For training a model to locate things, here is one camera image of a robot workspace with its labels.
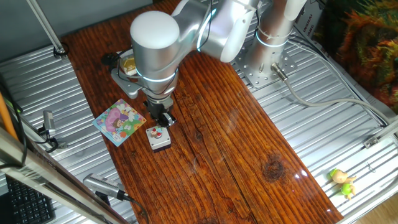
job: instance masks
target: dark knot in wood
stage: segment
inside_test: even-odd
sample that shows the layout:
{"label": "dark knot in wood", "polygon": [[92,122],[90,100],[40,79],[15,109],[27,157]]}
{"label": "dark knot in wood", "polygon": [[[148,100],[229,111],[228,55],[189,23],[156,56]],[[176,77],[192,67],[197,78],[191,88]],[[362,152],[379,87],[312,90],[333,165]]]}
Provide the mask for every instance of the dark knot in wood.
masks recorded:
{"label": "dark knot in wood", "polygon": [[275,182],[282,177],[284,167],[279,161],[273,161],[264,166],[263,173],[268,182]]}

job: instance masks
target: cartoon card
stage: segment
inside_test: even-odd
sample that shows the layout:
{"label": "cartoon card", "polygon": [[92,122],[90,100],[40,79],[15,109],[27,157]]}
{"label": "cartoon card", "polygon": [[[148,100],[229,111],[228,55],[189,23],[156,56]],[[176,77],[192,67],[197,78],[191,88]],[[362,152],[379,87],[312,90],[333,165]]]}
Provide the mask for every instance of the cartoon card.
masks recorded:
{"label": "cartoon card", "polygon": [[93,124],[109,140],[120,146],[132,133],[134,133],[147,120],[128,105],[123,99],[97,117]]}

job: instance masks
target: metal pole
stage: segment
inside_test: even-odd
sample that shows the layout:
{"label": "metal pole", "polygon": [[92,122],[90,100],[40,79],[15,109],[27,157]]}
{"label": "metal pole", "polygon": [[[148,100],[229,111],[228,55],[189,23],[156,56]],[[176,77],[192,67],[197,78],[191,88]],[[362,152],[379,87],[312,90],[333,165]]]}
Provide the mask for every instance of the metal pole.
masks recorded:
{"label": "metal pole", "polygon": [[[2,171],[96,223],[128,222],[43,150],[27,151],[25,167]],[[0,164],[16,163],[23,145],[0,128]]]}
{"label": "metal pole", "polygon": [[36,0],[27,0],[27,3],[29,4],[33,13],[36,15],[36,18],[39,20],[44,31],[48,35],[49,39],[51,40],[51,43],[54,45],[55,51],[59,54],[64,54],[65,50],[63,49],[58,36],[55,34],[54,30],[52,29],[49,21],[47,20],[46,16],[43,13],[43,10],[40,8],[37,1]]}

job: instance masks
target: wood grain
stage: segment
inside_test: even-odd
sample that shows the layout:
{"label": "wood grain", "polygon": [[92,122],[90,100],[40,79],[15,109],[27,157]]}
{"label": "wood grain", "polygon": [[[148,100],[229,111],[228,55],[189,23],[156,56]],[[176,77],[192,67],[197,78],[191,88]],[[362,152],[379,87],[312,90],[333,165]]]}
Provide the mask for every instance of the wood grain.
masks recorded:
{"label": "wood grain", "polygon": [[398,194],[372,209],[355,224],[398,224]]}
{"label": "wood grain", "polygon": [[162,1],[63,38],[94,116],[123,98],[148,119],[119,147],[104,138],[128,194],[146,207],[151,223],[341,220],[233,68],[209,56],[196,54],[180,66],[172,148],[151,151],[145,129],[155,123],[142,104],[144,94],[129,99],[100,58],[130,46],[129,26],[137,15],[171,14],[178,2]]}

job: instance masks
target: small green toy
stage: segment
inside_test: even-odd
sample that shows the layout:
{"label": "small green toy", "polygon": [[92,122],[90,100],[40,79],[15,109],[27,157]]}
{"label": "small green toy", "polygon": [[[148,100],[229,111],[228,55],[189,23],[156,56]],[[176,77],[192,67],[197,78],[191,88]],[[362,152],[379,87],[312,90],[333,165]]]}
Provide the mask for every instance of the small green toy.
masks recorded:
{"label": "small green toy", "polygon": [[341,187],[341,193],[348,198],[348,200],[351,200],[351,194],[355,195],[355,186],[353,185],[354,180],[356,179],[355,177],[348,177],[348,174],[346,172],[343,172],[339,169],[334,169],[332,170],[329,175],[333,179],[334,182],[337,184],[343,184]]}
{"label": "small green toy", "polygon": [[353,184],[343,184],[341,188],[341,193],[351,200],[351,194],[355,195],[355,186]]}

